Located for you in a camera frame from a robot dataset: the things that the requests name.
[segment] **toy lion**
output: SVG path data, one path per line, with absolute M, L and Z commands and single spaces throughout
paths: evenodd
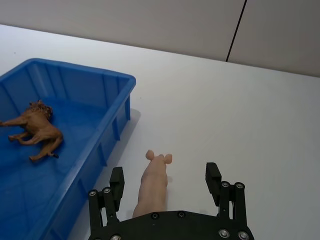
M 28 146 L 43 141 L 43 147 L 39 154 L 29 157 L 32 162 L 45 156 L 58 158 L 59 156 L 53 151 L 62 143 L 64 136 L 49 122 L 53 115 L 52 108 L 46 106 L 41 100 L 30 102 L 29 105 L 19 117 L 5 122 L 0 121 L 0 127 L 20 126 L 25 130 L 23 133 L 8 136 L 10 142 L 17 140 L 21 145 Z M 30 140 L 23 140 L 29 136 L 32 136 Z

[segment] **white table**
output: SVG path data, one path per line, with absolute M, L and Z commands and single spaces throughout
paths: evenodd
M 172 153 L 168 210 L 216 215 L 206 162 L 246 185 L 256 240 L 319 239 L 320 79 L 108 42 L 0 26 L 0 75 L 45 58 L 136 77 L 127 125 L 96 188 L 122 166 L 118 218 L 132 216 L 148 149 Z M 86 204 L 70 240 L 90 234 Z

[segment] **toy pig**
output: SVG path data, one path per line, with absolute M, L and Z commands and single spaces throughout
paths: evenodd
M 139 189 L 138 204 L 134 209 L 133 218 L 166 210 L 166 194 L 168 176 L 167 165 L 172 162 L 172 155 L 160 154 L 155 157 L 153 151 L 148 150 L 145 157 L 150 160 L 145 169 Z

